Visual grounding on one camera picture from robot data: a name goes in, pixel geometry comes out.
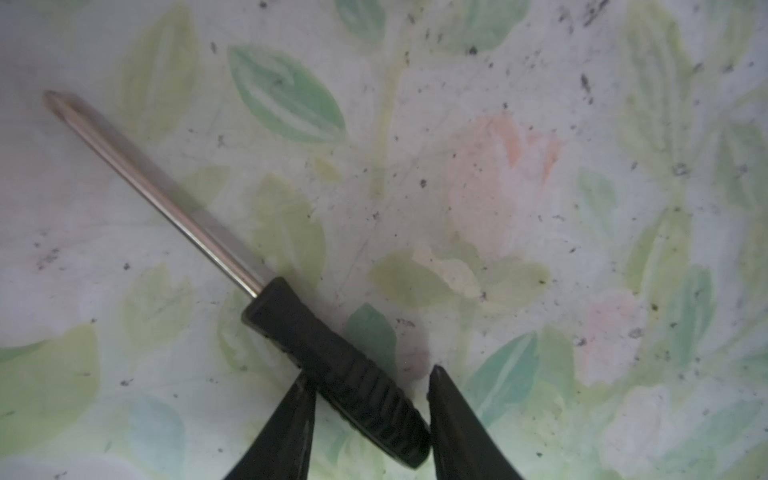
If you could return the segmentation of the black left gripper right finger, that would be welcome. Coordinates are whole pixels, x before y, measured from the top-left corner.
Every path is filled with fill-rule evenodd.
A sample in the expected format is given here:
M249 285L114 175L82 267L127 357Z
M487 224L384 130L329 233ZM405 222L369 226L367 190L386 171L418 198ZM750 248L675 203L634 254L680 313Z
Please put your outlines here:
M521 480L448 372L433 367L427 395L437 480Z

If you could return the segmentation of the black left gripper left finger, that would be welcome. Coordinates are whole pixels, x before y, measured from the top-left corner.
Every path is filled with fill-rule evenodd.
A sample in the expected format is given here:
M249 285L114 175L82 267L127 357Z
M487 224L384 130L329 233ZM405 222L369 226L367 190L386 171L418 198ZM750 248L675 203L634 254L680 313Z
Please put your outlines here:
M225 479L306 480L315 407L315 386L301 374Z

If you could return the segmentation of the black handled screwdriver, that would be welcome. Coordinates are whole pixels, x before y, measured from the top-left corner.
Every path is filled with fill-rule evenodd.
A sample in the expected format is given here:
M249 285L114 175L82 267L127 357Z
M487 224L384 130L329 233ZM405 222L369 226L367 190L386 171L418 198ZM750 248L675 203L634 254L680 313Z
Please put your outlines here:
M242 314L243 323L271 341L300 368L300 375L315 386L316 397L322 396L393 460L413 469L424 463L431 449L427 424L388 373L322 322L284 278L260 283L153 182L140 166L142 152L98 112L65 92L47 90L43 100L55 116L251 297Z

